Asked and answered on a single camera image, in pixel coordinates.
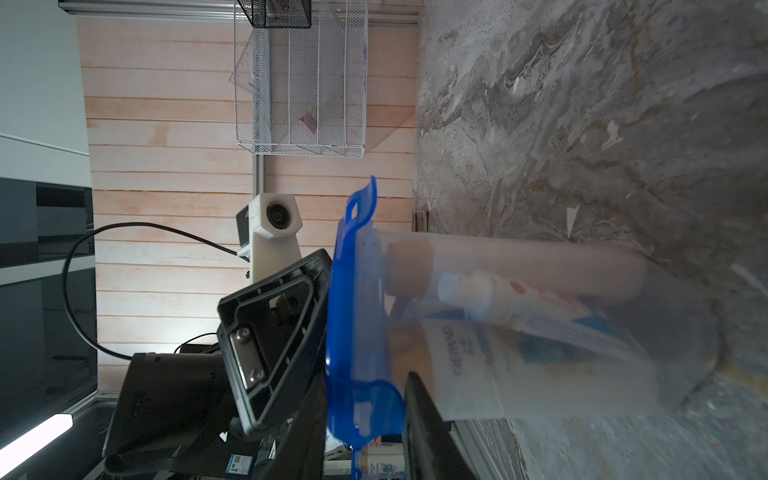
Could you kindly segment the aluminium frame bar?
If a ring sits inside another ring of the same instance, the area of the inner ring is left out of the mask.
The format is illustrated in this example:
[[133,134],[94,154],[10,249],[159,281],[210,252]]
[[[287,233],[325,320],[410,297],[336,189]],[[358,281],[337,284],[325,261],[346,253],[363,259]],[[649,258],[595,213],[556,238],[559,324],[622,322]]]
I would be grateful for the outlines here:
[[[367,1],[368,22],[373,25],[418,24],[422,1]],[[227,21],[242,13],[238,1],[58,1],[73,16],[124,19]]]

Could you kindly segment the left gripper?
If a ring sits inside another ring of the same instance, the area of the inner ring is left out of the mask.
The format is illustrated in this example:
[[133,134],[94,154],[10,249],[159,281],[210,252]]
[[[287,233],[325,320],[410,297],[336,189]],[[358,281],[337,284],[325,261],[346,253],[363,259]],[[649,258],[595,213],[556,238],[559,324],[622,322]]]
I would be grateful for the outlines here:
[[103,449],[106,472],[223,476],[231,452],[220,434],[236,409],[247,435],[292,417],[322,369],[331,266],[317,250],[221,299],[223,359],[134,355]]

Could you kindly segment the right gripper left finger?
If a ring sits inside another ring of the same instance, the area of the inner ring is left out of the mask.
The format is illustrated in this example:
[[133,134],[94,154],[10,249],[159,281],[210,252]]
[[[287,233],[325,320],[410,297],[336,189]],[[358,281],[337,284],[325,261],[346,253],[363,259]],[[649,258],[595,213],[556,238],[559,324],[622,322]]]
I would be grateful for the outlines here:
[[327,389],[317,375],[276,456],[263,465],[255,479],[322,479],[327,428]]

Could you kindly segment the blue container lid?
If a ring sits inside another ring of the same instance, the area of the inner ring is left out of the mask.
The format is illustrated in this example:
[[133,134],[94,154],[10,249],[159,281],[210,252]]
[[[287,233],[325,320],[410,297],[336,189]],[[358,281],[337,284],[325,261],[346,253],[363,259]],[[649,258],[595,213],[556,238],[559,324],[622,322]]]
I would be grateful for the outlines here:
[[377,180],[354,192],[338,223],[326,337],[328,427],[359,450],[404,430],[405,403],[392,383],[384,266],[373,227]]

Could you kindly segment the toothbrush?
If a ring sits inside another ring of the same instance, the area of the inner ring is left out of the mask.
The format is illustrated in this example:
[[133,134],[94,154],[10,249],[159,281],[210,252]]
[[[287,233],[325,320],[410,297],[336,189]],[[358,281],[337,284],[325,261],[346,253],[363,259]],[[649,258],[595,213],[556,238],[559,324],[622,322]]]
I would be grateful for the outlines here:
[[473,320],[506,326],[519,326],[532,316],[566,322],[593,315],[575,298],[483,271],[443,274],[437,295],[440,301],[462,308]]

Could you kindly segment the pink eraser block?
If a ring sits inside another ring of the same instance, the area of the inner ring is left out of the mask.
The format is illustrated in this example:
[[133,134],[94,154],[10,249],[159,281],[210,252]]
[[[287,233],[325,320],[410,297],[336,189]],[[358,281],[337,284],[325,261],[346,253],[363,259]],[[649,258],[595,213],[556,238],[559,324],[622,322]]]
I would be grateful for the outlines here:
[[299,118],[299,120],[312,135],[317,134],[318,122],[315,115],[312,112],[307,111],[303,116]]

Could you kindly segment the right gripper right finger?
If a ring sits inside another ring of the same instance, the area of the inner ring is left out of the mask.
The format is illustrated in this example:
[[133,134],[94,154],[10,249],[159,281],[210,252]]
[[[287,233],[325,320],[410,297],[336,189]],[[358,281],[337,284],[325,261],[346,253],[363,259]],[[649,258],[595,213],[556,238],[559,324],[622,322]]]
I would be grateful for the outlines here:
[[476,479],[416,372],[408,374],[405,405],[406,478]]

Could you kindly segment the clear plastic container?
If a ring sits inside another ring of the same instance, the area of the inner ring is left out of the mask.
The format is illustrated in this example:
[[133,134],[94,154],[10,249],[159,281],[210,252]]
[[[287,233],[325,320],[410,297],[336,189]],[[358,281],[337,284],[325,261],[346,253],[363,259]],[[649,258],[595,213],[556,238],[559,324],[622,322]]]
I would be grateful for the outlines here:
[[447,420],[622,416],[677,407],[714,368],[716,323],[700,295],[647,260],[638,296],[572,297],[593,311],[575,321],[532,316],[519,326],[476,321],[434,294],[392,296],[378,234],[392,383],[416,372]]

